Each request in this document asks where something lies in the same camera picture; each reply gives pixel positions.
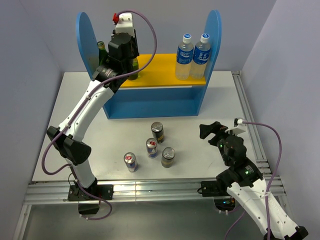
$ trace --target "water bottle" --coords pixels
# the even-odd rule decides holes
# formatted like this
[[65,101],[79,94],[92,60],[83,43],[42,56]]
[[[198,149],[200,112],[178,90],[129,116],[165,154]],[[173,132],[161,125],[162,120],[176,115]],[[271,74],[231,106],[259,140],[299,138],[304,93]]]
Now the water bottle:
[[186,80],[189,77],[194,46],[191,43],[191,35],[185,34],[176,52],[175,77]]
[[202,34],[200,41],[195,45],[190,70],[190,75],[194,79],[201,79],[204,76],[211,50],[209,37],[209,34]]

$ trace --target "tabletop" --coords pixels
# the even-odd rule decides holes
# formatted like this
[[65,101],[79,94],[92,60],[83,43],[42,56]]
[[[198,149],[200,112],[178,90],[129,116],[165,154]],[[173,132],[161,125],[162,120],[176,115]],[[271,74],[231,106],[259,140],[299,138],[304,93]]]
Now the tabletop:
[[[89,85],[86,72],[66,72],[56,98],[49,126],[57,127],[73,110]],[[227,169],[218,148],[199,138],[200,124],[215,121],[233,127],[234,118],[244,114],[230,71],[214,71],[206,90],[198,116],[107,119],[101,109],[89,126],[83,142],[92,147],[89,157],[93,174],[98,180],[170,180],[214,178]],[[151,124],[161,122],[165,140],[158,145],[158,156],[149,158],[146,140],[152,138]],[[240,135],[247,148],[247,156],[254,163],[255,156],[248,132]],[[56,175],[46,175],[41,168],[41,158],[50,140],[44,138],[32,180],[66,181],[70,169]],[[162,151],[166,147],[175,150],[174,164],[170,168],[161,165]],[[136,155],[139,168],[129,172],[123,157],[125,153]],[[53,172],[66,163],[53,147],[46,157],[46,168]]]

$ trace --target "can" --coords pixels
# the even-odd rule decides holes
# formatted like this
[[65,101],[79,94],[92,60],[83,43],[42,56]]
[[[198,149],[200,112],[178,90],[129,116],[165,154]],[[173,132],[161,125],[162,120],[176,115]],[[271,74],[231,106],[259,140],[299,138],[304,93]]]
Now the can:
[[164,126],[161,122],[154,122],[151,124],[151,131],[153,138],[156,139],[158,144],[162,143],[165,140],[165,132],[164,132]]
[[174,164],[174,159],[176,156],[176,152],[172,147],[166,147],[162,151],[161,164],[165,168],[170,168],[172,164]]
[[148,153],[149,158],[155,158],[158,154],[158,144],[157,141],[154,138],[149,138],[146,141],[146,151]]
[[137,162],[136,155],[134,153],[127,152],[124,155],[123,160],[129,172],[135,172],[138,170],[138,162]]

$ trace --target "green bottle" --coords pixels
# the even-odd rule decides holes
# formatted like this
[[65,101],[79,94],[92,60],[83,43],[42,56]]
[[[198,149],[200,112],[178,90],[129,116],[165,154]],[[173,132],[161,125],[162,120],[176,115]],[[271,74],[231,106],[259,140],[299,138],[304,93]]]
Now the green bottle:
[[104,64],[108,58],[108,52],[106,50],[105,43],[103,41],[98,41],[96,43],[99,49],[99,66]]
[[[139,63],[138,63],[138,59],[134,58],[133,59],[133,71],[138,70],[139,69]],[[130,75],[128,77],[129,80],[136,80],[138,78],[138,73]]]

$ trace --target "blue side panel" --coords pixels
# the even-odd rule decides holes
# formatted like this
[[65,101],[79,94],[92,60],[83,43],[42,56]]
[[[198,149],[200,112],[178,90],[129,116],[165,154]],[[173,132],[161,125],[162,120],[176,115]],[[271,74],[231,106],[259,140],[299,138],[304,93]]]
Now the blue side panel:
[[191,87],[121,89],[103,108],[109,119],[197,115]]
[[92,79],[92,74],[99,66],[99,50],[94,29],[85,12],[79,12],[76,16],[75,33],[82,61]]
[[209,80],[211,78],[212,71],[214,70],[214,66],[216,64],[216,60],[220,50],[222,26],[221,26],[221,16],[218,10],[212,10],[209,13],[206,19],[204,32],[210,35],[211,56],[207,62],[207,65],[204,71],[206,86],[192,87],[194,91],[193,94],[195,98],[195,104],[197,106],[197,111],[196,111],[197,115],[199,114],[202,102],[204,100],[205,93],[209,84]]

